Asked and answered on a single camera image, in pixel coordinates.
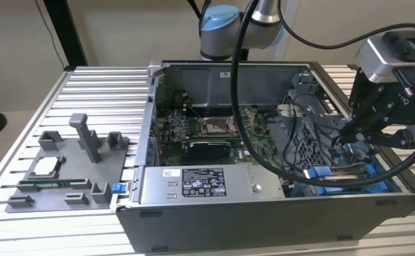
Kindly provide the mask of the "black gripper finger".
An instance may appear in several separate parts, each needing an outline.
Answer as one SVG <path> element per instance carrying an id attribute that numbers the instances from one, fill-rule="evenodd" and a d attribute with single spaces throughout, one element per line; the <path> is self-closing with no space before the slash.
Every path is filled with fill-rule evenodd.
<path id="1" fill-rule="evenodd" d="M 388 107 L 364 106 L 356 108 L 352 119 L 339 131 L 339 143 L 355 143 L 359 140 L 367 143 L 381 143 L 388 135 L 383 129 L 388 126 Z"/>
<path id="2" fill-rule="evenodd" d="M 367 129 L 365 141 L 388 148 L 415 149 L 415 137 L 408 129 L 399 129 L 393 134 L 377 129 Z"/>

